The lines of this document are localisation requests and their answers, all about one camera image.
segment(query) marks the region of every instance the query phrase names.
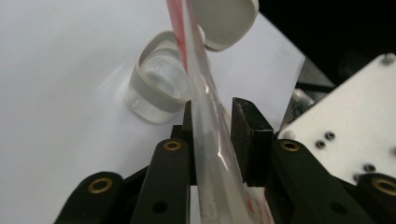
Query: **white lid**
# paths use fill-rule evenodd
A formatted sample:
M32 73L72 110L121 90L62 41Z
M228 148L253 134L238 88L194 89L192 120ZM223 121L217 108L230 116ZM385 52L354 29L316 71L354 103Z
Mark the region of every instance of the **white lid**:
M191 0L195 19L209 49L224 50L250 29L259 12L258 0Z

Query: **black plastic part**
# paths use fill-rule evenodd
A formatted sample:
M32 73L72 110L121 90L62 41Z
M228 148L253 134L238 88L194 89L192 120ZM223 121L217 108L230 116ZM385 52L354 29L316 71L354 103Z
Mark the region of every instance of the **black plastic part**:
M104 178L110 181L99 181L94 185L95 180ZM106 190L95 191L106 185L109 185ZM109 172L90 175L70 195L55 223L109 223L115 215L114 207L122 188L123 179L120 175Z
M344 190L346 190L346 192L348 192L350 195L353 196L353 192L355 192L355 190L356 190L356 186L355 185L352 185L352 184L346 182L345 180L340 179L340 178L338 178L336 176L334 176L334 178L344 188Z
M120 196L119 203L114 209L116 215L112 219L112 223L121 224L130 222L148 169L149 167L146 166L124 179L124 188Z
M291 223L295 210L294 204L274 172L269 175L264 193L276 224Z
M184 118L183 118L183 125L182 125L182 139L186 141L190 146L190 177L191 177L191 184L193 186L197 185L196 180L196 173L195 173L195 157L194 157L194 141L192 136L192 114L191 114L191 101L186 103L184 108Z
M274 129L250 101L233 98L231 140L243 181L264 187L270 167Z
M131 223L188 223L189 169L189 145L176 138L161 141L152 156Z
M297 82L295 89L301 89L303 91L320 91L320 92L326 92L326 93L330 93L331 91L334 90L333 87L319 86L319 85L313 85L313 84L302 83L302 82Z
M171 138L183 139L183 127L181 125L173 126Z
M379 224L396 223L396 179L388 175L361 175L356 201Z
M291 223L374 223L301 143L275 141L271 163L295 207ZM265 194L274 213L281 208L273 209L276 203L270 202L268 192Z

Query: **white mounting plate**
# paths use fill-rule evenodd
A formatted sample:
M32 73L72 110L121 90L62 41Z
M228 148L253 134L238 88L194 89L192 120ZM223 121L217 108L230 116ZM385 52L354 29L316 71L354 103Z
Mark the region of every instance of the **white mounting plate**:
M280 133L304 144L332 174L356 184L371 163L396 176L396 60L378 56ZM329 141L324 134L335 133ZM322 140L326 147L318 149Z

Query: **brass insert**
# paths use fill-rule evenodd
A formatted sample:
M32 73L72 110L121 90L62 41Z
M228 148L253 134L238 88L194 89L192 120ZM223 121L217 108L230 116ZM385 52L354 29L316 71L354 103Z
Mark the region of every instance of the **brass insert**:
M300 149L298 145L291 141L283 141L280 145L287 151L298 151Z
M91 184L88 186L88 191L90 193L102 193L110 189L112 185L113 185L113 181L110 178L102 177L93 180Z
M388 195L396 196L396 183L387 179L374 178L372 180L373 186Z
M163 147L166 150L175 151L175 150L178 150L181 147L181 145L179 142L171 141L171 142L165 143L165 145L163 145Z

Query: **screw hole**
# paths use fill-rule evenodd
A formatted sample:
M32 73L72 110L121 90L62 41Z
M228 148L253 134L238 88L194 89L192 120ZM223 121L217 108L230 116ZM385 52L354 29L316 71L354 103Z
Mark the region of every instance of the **screw hole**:
M166 202L157 202L152 205L152 211L154 213L163 213L168 209L168 204Z
M298 149L300 149L299 146L295 145L292 142L283 142L281 144L281 146L286 149L287 151L297 151Z
M174 150L178 150L180 148L180 143L179 142L167 142L165 143L165 145L163 146L166 150L170 150L170 151L174 151Z
M372 180L373 186L388 195L396 196L396 183L383 178L375 178Z
M347 209L340 203L330 203L329 207L338 214L344 215L347 213Z
M113 181L110 178L103 177L95 179L88 186L88 191L90 193L102 193L110 189L113 185Z

